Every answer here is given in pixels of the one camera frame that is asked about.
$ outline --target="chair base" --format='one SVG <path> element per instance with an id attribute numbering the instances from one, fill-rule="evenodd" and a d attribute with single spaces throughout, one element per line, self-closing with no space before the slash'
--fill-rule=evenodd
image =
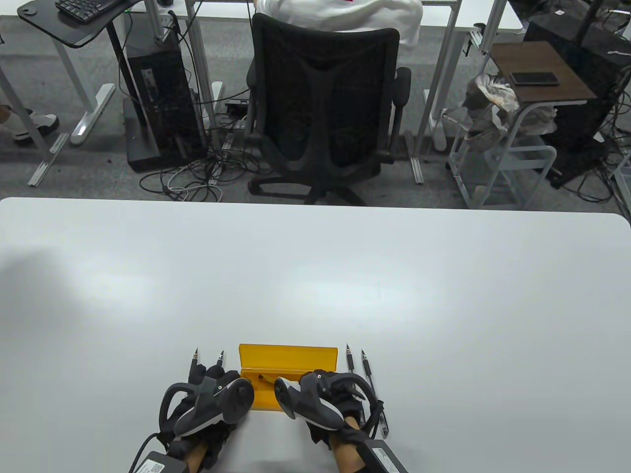
<path id="1" fill-rule="evenodd" d="M 308 194 L 286 194 L 283 192 L 265 192 L 262 190 L 262 185 L 268 184 L 296 184 L 296 182 L 287 179 L 286 177 L 266 177 L 261 179 L 252 179 L 247 183 L 247 190 L 253 196 L 265 196 L 265 197 L 279 197 L 282 199 L 299 199 L 304 201 L 305 205 L 314 205 L 319 199 L 326 196 L 327 192 L 332 192 L 338 197 L 344 199 L 346 202 L 353 206 L 365 207 L 366 202 L 362 200 L 356 193 L 347 187 L 335 187 L 332 189 L 322 189 L 318 187 L 311 187 Z"/>

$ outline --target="black desk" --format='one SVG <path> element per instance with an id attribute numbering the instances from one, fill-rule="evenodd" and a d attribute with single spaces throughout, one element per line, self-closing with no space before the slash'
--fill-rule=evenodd
<path id="1" fill-rule="evenodd" d="M 41 32 L 46 33 L 51 38 L 74 49 L 85 46 L 96 38 L 103 29 L 107 29 L 107 34 L 109 35 L 110 42 L 114 48 L 114 54 L 116 55 L 119 69 L 125 79 L 129 96 L 131 97 L 131 101 L 136 111 L 138 124 L 143 130 L 142 135 L 146 136 L 148 135 L 146 132 L 147 120 L 144 116 L 140 99 L 136 93 L 136 86 L 131 77 L 131 72 L 129 70 L 129 66 L 127 65 L 127 61 L 125 60 L 121 42 L 116 34 L 116 28 L 114 28 L 113 23 L 116 17 L 123 13 L 127 8 L 130 8 L 140 1 L 141 0 L 124 0 L 89 23 L 79 23 L 78 21 L 74 21 L 70 16 L 61 13 L 55 6 L 54 0 L 33 0 L 32 2 L 26 3 L 18 8 L 18 16 Z M 25 8 L 34 8 L 36 13 L 34 15 L 26 15 L 24 13 Z"/>
<path id="2" fill-rule="evenodd" d="M 26 3 L 18 8 L 18 16 L 60 43 L 77 49 L 96 38 L 117 16 L 140 1 L 125 0 L 89 23 L 79 23 L 61 13 L 55 6 L 55 0 L 33 0 Z M 37 13 L 25 15 L 24 9 L 27 7 L 35 8 Z"/>

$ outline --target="office chair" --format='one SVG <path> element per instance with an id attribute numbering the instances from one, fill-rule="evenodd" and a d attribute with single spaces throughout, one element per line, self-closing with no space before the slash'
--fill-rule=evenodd
<path id="1" fill-rule="evenodd" d="M 256 13 L 252 36 L 246 142 L 280 176 L 251 180 L 250 193 L 314 204 L 334 192 L 365 205 L 348 186 L 394 162 L 391 148 L 410 97 L 411 72 L 396 69 L 399 32 L 320 32 Z M 310 191 L 265 192 L 267 184 L 302 184 Z"/>

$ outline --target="smartphone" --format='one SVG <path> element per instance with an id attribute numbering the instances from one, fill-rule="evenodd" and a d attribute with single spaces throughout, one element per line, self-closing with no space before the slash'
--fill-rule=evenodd
<path id="1" fill-rule="evenodd" d="M 510 75 L 516 86 L 555 86 L 558 78 L 553 73 L 512 73 Z"/>

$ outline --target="yellow base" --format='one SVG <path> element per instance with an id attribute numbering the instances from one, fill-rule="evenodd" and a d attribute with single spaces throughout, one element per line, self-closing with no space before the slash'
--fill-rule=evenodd
<path id="1" fill-rule="evenodd" d="M 280 411 L 274 381 L 283 377 L 299 381 L 313 370 L 336 371 L 338 349 L 282 345 L 239 345 L 241 376 L 254 387 L 255 411 Z"/>

